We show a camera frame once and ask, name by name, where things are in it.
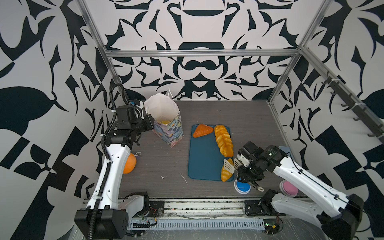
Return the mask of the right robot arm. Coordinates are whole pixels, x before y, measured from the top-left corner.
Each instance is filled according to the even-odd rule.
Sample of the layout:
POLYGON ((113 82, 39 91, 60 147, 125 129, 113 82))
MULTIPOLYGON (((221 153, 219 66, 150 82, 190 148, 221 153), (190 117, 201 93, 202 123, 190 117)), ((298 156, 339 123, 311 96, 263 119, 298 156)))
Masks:
POLYGON ((286 214, 319 227, 331 240, 352 240, 363 218, 364 201, 327 185, 297 164, 276 146, 262 149, 247 142, 234 159, 237 181, 258 191, 265 172, 273 173, 309 197, 305 202, 274 190, 268 190, 255 204, 246 204, 246 215, 286 214))

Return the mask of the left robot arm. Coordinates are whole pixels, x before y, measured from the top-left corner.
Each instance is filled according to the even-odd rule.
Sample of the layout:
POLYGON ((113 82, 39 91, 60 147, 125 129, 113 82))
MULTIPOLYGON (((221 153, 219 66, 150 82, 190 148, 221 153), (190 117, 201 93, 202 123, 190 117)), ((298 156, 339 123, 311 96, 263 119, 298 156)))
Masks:
POLYGON ((113 240, 129 236, 132 217, 149 209, 147 193, 130 194, 119 202, 124 168, 142 133, 154 129, 154 118, 144 102, 130 100, 122 84, 110 88, 113 118, 101 135, 104 163, 87 206, 75 215, 75 224, 88 240, 113 240))

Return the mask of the metal tongs white tips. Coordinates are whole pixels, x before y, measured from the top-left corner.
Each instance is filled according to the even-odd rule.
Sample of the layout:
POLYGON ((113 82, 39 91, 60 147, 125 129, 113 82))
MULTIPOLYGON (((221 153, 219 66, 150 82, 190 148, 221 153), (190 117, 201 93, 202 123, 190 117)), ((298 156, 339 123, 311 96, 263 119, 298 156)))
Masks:
MULTIPOLYGON (((228 171, 231 174, 235 173, 235 167, 228 160, 224 160, 223 169, 228 171)), ((256 188, 259 192, 265 191, 265 189, 260 187, 258 184, 253 185, 253 187, 256 188)))

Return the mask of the croissant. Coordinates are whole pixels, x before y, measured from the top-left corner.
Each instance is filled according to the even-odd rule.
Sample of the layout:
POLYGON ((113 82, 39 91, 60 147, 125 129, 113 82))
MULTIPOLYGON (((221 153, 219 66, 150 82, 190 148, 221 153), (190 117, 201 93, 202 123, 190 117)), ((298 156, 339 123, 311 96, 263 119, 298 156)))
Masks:
MULTIPOLYGON (((227 160, 234 166, 234 162, 233 162, 232 159, 227 159, 227 160)), ((233 174, 231 174, 228 171, 224 170, 223 167, 222 167, 222 170, 221 170, 221 181, 222 182, 228 181, 232 176, 233 176, 233 174)))

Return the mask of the floral paper bag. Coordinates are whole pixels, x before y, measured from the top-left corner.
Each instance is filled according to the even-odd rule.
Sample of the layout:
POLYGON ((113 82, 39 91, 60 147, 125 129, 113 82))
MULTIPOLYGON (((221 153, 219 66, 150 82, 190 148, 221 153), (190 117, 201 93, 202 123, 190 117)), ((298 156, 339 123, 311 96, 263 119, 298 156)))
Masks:
POLYGON ((171 148, 183 138, 181 112, 170 92, 148 98, 145 111, 155 119, 153 131, 171 148))

